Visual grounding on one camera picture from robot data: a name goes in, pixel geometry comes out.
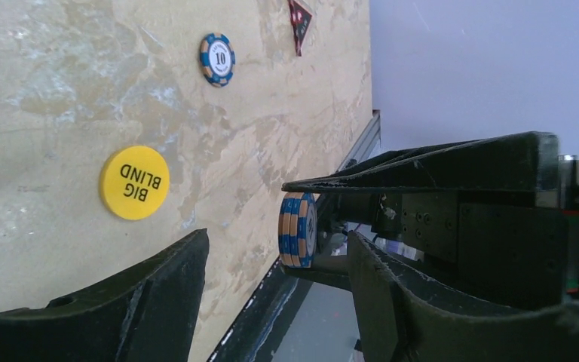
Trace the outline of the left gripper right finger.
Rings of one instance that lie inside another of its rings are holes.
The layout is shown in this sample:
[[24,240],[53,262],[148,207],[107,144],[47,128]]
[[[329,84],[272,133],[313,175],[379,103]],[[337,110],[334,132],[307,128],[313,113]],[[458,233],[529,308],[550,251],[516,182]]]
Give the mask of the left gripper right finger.
[[579,302],[522,311],[478,299],[356,232],[347,257],[367,361],[579,361]]

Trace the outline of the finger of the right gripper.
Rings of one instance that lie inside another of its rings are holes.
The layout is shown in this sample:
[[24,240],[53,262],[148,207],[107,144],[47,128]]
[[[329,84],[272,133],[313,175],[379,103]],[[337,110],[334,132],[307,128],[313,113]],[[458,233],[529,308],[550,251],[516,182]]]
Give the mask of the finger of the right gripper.
[[317,255],[310,268],[290,268],[282,265],[281,269],[290,277],[351,291],[348,257],[346,255]]

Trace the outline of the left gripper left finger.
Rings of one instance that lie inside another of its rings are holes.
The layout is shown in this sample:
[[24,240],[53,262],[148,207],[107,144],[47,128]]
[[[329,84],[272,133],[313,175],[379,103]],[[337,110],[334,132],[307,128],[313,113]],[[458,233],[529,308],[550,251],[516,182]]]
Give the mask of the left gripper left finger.
[[44,308],[1,312],[0,361],[187,360],[208,254],[198,229]]

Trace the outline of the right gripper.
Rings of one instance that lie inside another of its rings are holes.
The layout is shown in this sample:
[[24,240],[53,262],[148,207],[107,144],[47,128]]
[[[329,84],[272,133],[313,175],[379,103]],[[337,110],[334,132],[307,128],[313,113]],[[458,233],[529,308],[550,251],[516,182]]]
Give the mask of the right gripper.
[[476,298],[579,300],[579,160],[559,162],[554,133],[389,151],[281,188],[334,193],[338,219],[416,249],[413,268]]

